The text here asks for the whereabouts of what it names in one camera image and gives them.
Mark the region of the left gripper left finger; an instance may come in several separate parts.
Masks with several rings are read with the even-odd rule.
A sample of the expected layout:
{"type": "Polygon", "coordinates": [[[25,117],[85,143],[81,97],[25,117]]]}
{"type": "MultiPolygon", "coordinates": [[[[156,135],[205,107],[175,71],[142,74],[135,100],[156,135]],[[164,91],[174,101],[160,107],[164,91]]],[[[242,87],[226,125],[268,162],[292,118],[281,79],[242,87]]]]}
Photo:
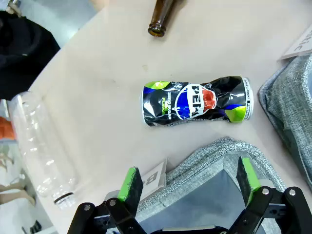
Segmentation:
{"type": "Polygon", "coordinates": [[[143,190],[143,182],[137,167],[129,168],[116,197],[95,206],[81,203],[69,227],[69,234],[105,234],[117,228],[121,234],[144,234],[135,216],[143,190]]]}

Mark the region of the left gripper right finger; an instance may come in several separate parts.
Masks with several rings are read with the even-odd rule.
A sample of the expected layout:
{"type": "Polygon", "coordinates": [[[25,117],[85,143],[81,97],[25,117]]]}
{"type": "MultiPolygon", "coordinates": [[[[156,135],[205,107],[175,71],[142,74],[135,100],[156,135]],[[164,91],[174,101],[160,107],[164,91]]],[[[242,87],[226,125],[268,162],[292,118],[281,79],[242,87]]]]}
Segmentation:
{"type": "Polygon", "coordinates": [[[227,233],[254,234],[265,218],[274,219],[282,234],[312,232],[312,214],[300,188],[288,187],[280,192],[262,185],[250,159],[242,157],[238,159],[236,179],[246,208],[227,233]]]}

